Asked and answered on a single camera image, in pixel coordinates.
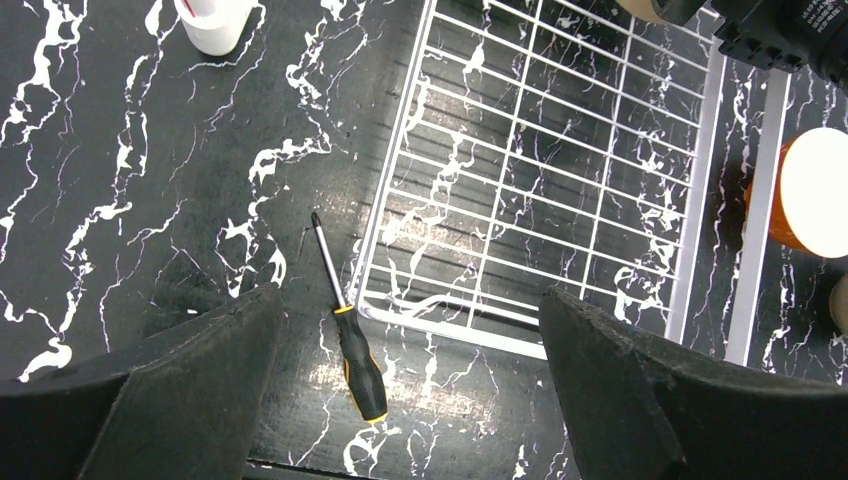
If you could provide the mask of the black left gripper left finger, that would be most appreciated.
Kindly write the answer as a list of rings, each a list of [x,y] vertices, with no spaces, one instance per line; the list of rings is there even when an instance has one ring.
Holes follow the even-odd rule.
[[[285,326],[255,288],[142,342],[1,385],[5,479],[238,479]]]

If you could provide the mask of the white ceramic bowl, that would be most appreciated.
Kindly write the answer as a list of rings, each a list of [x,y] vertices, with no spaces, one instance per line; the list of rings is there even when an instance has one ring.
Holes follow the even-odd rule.
[[[827,259],[847,255],[847,134],[819,127],[780,151],[769,214],[779,244]]]

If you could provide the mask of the beige ceramic bowl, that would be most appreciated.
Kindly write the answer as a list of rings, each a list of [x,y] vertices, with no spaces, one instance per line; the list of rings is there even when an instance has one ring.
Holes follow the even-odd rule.
[[[652,0],[617,0],[616,3],[630,15],[649,23],[666,24]]]

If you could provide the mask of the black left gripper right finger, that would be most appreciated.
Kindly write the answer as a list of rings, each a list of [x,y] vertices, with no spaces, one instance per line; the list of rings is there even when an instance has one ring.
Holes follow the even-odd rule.
[[[559,287],[539,330],[584,479],[843,479],[847,391],[726,362]]]

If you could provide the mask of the red patterned bowl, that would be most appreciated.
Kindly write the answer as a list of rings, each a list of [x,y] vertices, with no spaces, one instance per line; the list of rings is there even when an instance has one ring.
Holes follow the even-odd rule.
[[[841,335],[848,333],[848,275],[843,275],[831,289],[829,300],[830,317]]]

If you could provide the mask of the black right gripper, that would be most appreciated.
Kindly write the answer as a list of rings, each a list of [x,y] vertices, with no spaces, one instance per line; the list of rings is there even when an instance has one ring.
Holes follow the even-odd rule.
[[[847,85],[846,0],[654,1],[663,21],[683,25],[709,6],[723,19],[719,51],[761,70],[807,66],[835,87]]]

